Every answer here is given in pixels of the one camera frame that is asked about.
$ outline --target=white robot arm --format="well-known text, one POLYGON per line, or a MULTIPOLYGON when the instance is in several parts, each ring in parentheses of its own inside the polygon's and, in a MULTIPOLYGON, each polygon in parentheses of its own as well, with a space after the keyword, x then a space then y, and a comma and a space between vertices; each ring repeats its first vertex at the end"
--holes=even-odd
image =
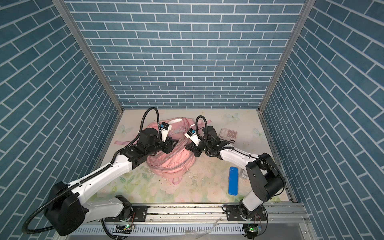
POLYGON ((185 148, 192 151, 195 156, 200 156, 204 151, 210 157, 229 161, 247 171, 252 191, 239 202, 239 211, 244 219, 252 218, 258 206, 267 202, 285 186, 282 174, 277 170, 270 155, 251 154, 233 147, 218 137, 214 127, 207 125, 205 117, 198 116, 195 125, 199 118, 205 123, 204 136, 200 137, 197 130, 189 129, 185 136, 189 137, 192 143, 185 148))
POLYGON ((40 233, 55 229, 59 235, 65 236, 75 231, 83 222, 90 222, 106 217, 119 217, 126 221, 131 217, 132 205, 123 196, 103 202, 88 202, 89 198, 105 185, 120 175, 127 173, 147 160, 147 156, 159 151, 170 153, 178 140, 168 137, 171 125, 159 123, 159 112, 149 108, 143 116, 138 135, 130 144, 118 150, 110 163, 96 169, 92 173, 68 184, 58 182, 48 196, 48 202, 39 207, 22 226, 25 234, 40 233), (157 114, 158 129, 143 128, 144 120, 150 110, 157 114), (41 211, 52 224, 51 227, 28 229, 29 223, 41 211))

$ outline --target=floral mat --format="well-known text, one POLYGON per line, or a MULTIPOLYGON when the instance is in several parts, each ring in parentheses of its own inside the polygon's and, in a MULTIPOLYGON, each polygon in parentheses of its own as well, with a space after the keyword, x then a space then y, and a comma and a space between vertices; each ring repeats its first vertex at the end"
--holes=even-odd
MULTIPOLYGON (((190 111, 197 111, 196 114, 193 114, 195 116, 203 113, 200 110, 190 111)), ((222 127, 239 132, 239 137, 235 143, 236 147, 256 154, 263 152, 271 154, 256 111, 230 111, 211 110, 209 116, 208 113, 205 113, 205 115, 207 119, 212 120, 211 125, 215 127, 217 133, 220 132, 222 127)), ((180 113, 174 113, 173 115, 176 117, 184 116, 180 113)), ((160 119, 172 117, 174 116, 168 114, 167 118, 160 116, 160 119)), ((114 145, 113 148, 121 148, 119 143, 126 142, 137 134, 132 131, 132 128, 136 129, 135 126, 128 129, 125 127, 128 123, 129 118, 123 116, 111 143, 111 145, 114 145)), ((238 195, 228 194, 229 168, 232 166, 238 167, 230 162, 202 154, 196 158, 193 166, 183 175, 180 184, 174 185, 167 179, 155 175, 148 165, 143 163, 105 186, 93 195, 90 201, 102 201, 116 195, 123 195, 132 203, 238 202, 251 191, 251 186, 248 179, 244 180, 239 177, 238 195)), ((273 197, 272 201, 288 201, 285 190, 281 195, 273 197)))

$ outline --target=brick wall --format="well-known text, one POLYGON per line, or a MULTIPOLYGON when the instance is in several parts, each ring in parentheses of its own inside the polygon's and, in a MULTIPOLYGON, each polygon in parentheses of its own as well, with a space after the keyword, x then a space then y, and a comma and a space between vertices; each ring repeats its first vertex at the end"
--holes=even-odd
POLYGON ((50 0, 0 0, 0 92, 0 239, 29 239, 25 218, 92 170, 117 112, 50 0))
POLYGON ((319 239, 384 239, 384 2, 317 0, 265 111, 319 239))
POLYGON ((305 0, 66 1, 125 108, 257 108, 305 0))

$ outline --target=black cable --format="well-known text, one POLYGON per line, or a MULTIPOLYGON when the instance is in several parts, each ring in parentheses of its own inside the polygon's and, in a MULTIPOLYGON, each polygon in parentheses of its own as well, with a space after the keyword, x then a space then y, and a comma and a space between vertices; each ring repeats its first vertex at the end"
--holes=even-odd
POLYGON ((207 129, 208 123, 207 123, 207 120, 205 119, 204 116, 202 116, 202 115, 197 116, 196 121, 195 121, 196 135, 202 141, 203 138, 200 137, 199 130, 197 129, 197 122, 199 121, 200 118, 203 119, 203 121, 204 121, 204 125, 205 125, 206 131, 207 131, 207 135, 208 135, 208 129, 207 129))
POLYGON ((112 235, 112 234, 108 231, 107 227, 105 226, 104 219, 100 219, 100 221, 101 221, 101 225, 103 226, 103 229, 104 229, 105 234, 106 234, 108 237, 110 237, 111 239, 114 239, 114 240, 123 240, 123 239, 126 239, 126 238, 128 237, 128 236, 114 236, 114 235, 112 235))
POLYGON ((265 233, 265 231, 266 231, 266 228, 268 227, 268 212, 266 211, 264 206, 263 206, 263 208, 264 208, 264 211, 265 211, 265 214, 266 214, 266 225, 265 225, 264 231, 260 235, 257 234, 257 237, 263 235, 265 233))
POLYGON ((207 123, 207 120, 205 119, 205 117, 202 116, 202 115, 197 116, 196 121, 195 121, 196 135, 197 135, 197 137, 198 137, 200 140, 203 140, 203 138, 200 137, 200 135, 199 135, 199 130, 197 129, 197 122, 198 122, 198 120, 199 120, 200 118, 203 119, 203 121, 204 121, 204 125, 205 125, 205 130, 206 130, 206 132, 207 132, 207 135, 205 136, 205 140, 204 140, 204 152, 205 152, 205 154, 206 154, 207 156, 212 157, 212 156, 210 156, 210 154, 208 153, 208 150, 207 150, 207 140, 208 140, 208 137, 209 137, 209 134, 208 134, 208 123, 207 123))
POLYGON ((259 159, 260 161, 262 161, 263 163, 265 163, 265 164, 267 164, 268 166, 270 166, 271 168, 273 168, 274 170, 276 170, 278 173, 279 173, 279 177, 280 177, 280 179, 283 181, 283 190, 284 190, 284 187, 285 187, 285 185, 286 185, 286 181, 285 181, 285 179, 282 177, 282 174, 281 174, 281 172, 279 171, 279 170, 277 170, 275 167, 273 167, 271 164, 269 164, 269 163, 267 163, 266 161, 264 161, 264 160, 262 160, 261 158, 257 158, 257 157, 252 157, 252 156, 250 156, 250 155, 247 155, 247 154, 244 154, 244 153, 242 153, 242 152, 240 152, 240 151, 237 151, 236 149, 233 149, 233 150, 235 150, 236 152, 238 152, 238 153, 240 153, 240 154, 243 154, 244 156, 247 156, 247 157, 249 157, 249 158, 254 158, 254 159, 259 159))
POLYGON ((217 152, 220 152, 221 150, 226 150, 226 149, 231 149, 231 150, 233 150, 234 147, 222 147, 222 148, 220 148, 220 149, 218 149, 218 150, 215 150, 215 151, 213 151, 213 152, 210 152, 208 156, 210 156, 210 157, 214 157, 214 156, 212 156, 213 154, 215 154, 215 153, 217 153, 217 152))
POLYGON ((224 207, 227 208, 227 206, 228 206, 227 204, 224 204, 224 205, 221 206, 221 209, 222 209, 223 212, 225 212, 225 213, 231 212, 230 210, 224 210, 224 207))
POLYGON ((41 211, 43 211, 48 205, 50 205, 51 203, 54 203, 57 199, 61 198, 62 196, 64 196, 65 194, 67 194, 69 191, 71 191, 72 189, 78 187, 80 184, 79 183, 76 183, 74 184, 73 186, 70 186, 69 188, 67 188, 66 190, 64 190, 63 192, 61 192, 59 195, 56 195, 54 198, 52 198, 51 200, 49 200, 48 202, 44 203, 43 205, 41 205, 38 209, 36 209, 36 211, 34 211, 24 222, 23 226, 22 226, 22 232, 24 234, 35 234, 35 233, 41 233, 41 232, 45 232, 45 231, 49 231, 49 230, 52 230, 54 229, 53 226, 50 226, 50 227, 45 227, 45 228, 40 228, 40 229, 29 229, 28 228, 28 225, 29 223, 32 221, 32 219, 35 218, 35 216, 37 216, 41 211))
POLYGON ((279 195, 282 194, 283 192, 284 192, 284 187, 283 187, 283 189, 281 190, 281 192, 279 192, 278 194, 273 195, 272 197, 274 197, 274 196, 279 196, 279 195))
MULTIPOLYGON (((143 118, 141 119, 141 124, 140 124, 140 131, 142 131, 142 128, 143 128, 143 125, 144 125, 144 120, 145 120, 145 117, 147 116, 148 112, 150 110, 155 110, 156 111, 156 117, 157 117, 157 127, 159 129, 159 132, 160 132, 160 119, 159 119, 159 111, 157 110, 157 108, 155 107, 150 107, 147 109, 147 111, 145 111, 144 115, 143 115, 143 118)), ((72 185, 72 186, 69 186, 69 188, 65 189, 64 191, 62 191, 60 194, 56 195, 54 198, 52 198, 51 200, 49 200, 48 202, 44 203, 43 205, 41 205, 38 209, 36 209, 36 211, 34 211, 27 219, 26 221, 24 222, 23 226, 22 226, 22 232, 24 234, 35 234, 35 233, 41 233, 41 232, 45 232, 45 231, 49 231, 49 230, 53 230, 54 227, 53 226, 50 226, 50 227, 45 227, 45 228, 39 228, 39 229, 29 229, 28 228, 28 225, 31 223, 31 221, 41 212, 43 211, 48 205, 54 203, 55 201, 57 201, 60 197, 64 196, 65 194, 67 194, 68 192, 70 192, 71 190, 75 189, 76 187, 80 186, 81 184, 89 181, 90 179, 94 178, 95 176, 101 174, 102 172, 105 172, 107 169, 109 169, 113 163, 115 162, 115 159, 117 157, 117 155, 123 151, 124 149, 126 149, 127 147, 129 147, 130 145, 132 145, 137 139, 139 138, 139 134, 137 134, 137 136, 133 139, 133 141, 131 141, 130 143, 128 143, 125 147, 117 150, 115 152, 115 154, 113 155, 112 157, 112 160, 111 162, 105 166, 104 168, 100 169, 99 171, 97 171, 96 173, 86 177, 85 179, 81 180, 80 182, 72 185)))

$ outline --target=enclosure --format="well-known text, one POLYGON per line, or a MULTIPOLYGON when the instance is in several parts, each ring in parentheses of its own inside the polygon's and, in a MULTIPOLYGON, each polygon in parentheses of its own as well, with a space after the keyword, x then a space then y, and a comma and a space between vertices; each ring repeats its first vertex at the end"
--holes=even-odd
MULTIPOLYGON (((55 183, 110 161, 149 107, 273 156, 287 186, 270 222, 290 205, 304 239, 384 239, 383 39, 382 0, 0 0, 0 239, 57 239, 21 226, 55 183)), ((251 188, 228 194, 230 166, 197 158, 174 185, 144 163, 92 200, 238 202, 251 188)))

